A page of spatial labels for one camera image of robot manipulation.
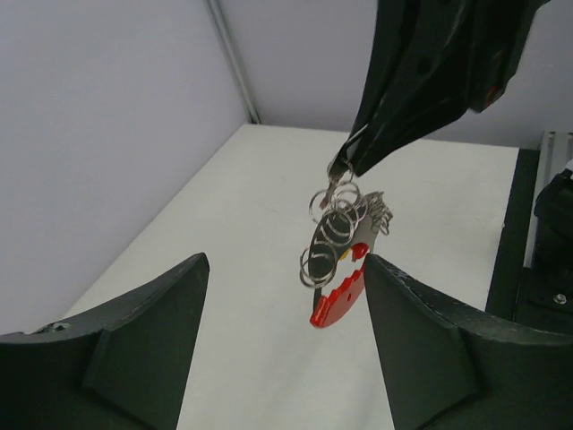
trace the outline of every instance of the keys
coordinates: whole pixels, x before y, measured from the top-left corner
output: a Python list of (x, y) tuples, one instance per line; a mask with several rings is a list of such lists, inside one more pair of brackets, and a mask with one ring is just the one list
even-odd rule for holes
[[(321, 289), (335, 278), (338, 262), (350, 252), (354, 261), (363, 259), (374, 248), (380, 232), (389, 234), (393, 217), (382, 192), (362, 195), (352, 179), (353, 176), (348, 181), (331, 180), (329, 188), (316, 193), (309, 204), (317, 227), (300, 258), (300, 280), (319, 294), (311, 317), (311, 324), (317, 328), (328, 327), (342, 318), (363, 290), (362, 265), (328, 297), (321, 295)], [(314, 204), (321, 196), (322, 213), (317, 217)]]

